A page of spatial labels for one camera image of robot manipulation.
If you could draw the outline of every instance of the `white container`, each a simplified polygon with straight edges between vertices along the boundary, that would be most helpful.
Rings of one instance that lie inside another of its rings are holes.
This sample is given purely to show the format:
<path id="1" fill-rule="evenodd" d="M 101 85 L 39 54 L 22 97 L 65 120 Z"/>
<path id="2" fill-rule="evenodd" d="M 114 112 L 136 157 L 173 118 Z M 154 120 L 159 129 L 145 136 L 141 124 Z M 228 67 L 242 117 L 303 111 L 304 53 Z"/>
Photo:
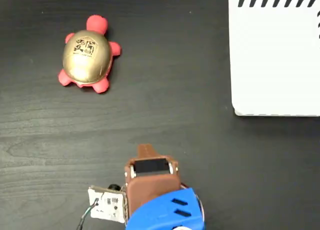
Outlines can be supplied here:
<path id="1" fill-rule="evenodd" d="M 239 116 L 320 116 L 320 0 L 229 0 Z"/>

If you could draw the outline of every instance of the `blue plastic part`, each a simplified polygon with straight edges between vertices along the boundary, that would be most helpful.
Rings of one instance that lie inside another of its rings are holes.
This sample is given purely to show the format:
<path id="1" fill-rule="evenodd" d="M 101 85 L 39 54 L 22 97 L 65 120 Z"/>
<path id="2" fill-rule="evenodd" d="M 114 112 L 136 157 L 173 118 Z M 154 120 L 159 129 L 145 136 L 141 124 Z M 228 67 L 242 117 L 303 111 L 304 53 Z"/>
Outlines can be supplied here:
<path id="1" fill-rule="evenodd" d="M 192 188 L 169 192 L 142 205 L 129 218 L 125 230 L 172 230 L 180 226 L 205 229 Z"/>

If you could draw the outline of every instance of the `wood grain surface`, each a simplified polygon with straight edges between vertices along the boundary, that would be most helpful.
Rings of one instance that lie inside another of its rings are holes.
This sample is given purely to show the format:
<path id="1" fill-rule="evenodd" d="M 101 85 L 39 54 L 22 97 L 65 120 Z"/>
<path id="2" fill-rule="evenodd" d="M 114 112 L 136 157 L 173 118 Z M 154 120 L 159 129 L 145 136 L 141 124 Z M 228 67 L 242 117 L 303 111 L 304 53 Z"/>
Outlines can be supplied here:
<path id="1" fill-rule="evenodd" d="M 1 230 L 76 229 L 88 186 L 122 184 L 140 143 L 179 160 L 208 230 L 320 229 L 320 122 L 234 116 L 228 0 L 0 0 L 0 13 Z M 123 48 L 100 95 L 57 80 L 65 36 L 93 14 Z"/>

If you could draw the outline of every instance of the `red turtle toy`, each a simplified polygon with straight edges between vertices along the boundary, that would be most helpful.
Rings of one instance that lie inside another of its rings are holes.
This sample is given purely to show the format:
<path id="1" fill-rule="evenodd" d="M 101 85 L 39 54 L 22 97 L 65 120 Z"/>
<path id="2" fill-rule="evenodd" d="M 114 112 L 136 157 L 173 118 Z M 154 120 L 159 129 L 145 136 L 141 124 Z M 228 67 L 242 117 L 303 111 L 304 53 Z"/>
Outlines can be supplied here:
<path id="1" fill-rule="evenodd" d="M 104 17 L 92 15 L 86 21 L 86 30 L 66 36 L 63 69 L 58 75 L 63 86 L 75 83 L 79 88 L 93 87 L 98 94 L 107 91 L 113 57 L 121 54 L 120 45 L 105 38 L 107 29 Z"/>

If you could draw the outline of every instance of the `black wire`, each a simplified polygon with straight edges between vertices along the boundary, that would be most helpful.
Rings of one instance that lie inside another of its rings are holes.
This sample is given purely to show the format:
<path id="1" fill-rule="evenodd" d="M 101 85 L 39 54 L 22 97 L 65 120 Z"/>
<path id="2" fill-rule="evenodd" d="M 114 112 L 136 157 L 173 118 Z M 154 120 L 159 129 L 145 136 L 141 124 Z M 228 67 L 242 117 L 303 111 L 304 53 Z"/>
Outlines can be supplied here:
<path id="1" fill-rule="evenodd" d="M 76 227 L 76 230 L 82 230 L 83 226 L 84 226 L 84 222 L 85 222 L 85 219 L 86 219 L 86 216 L 88 215 L 88 213 L 91 212 L 91 210 L 95 207 L 95 206 L 98 206 L 98 201 L 99 201 L 99 198 L 96 198 L 93 202 L 93 204 L 88 207 L 84 214 L 82 215 L 81 219 L 80 219 L 80 222 L 78 224 L 78 226 Z"/>

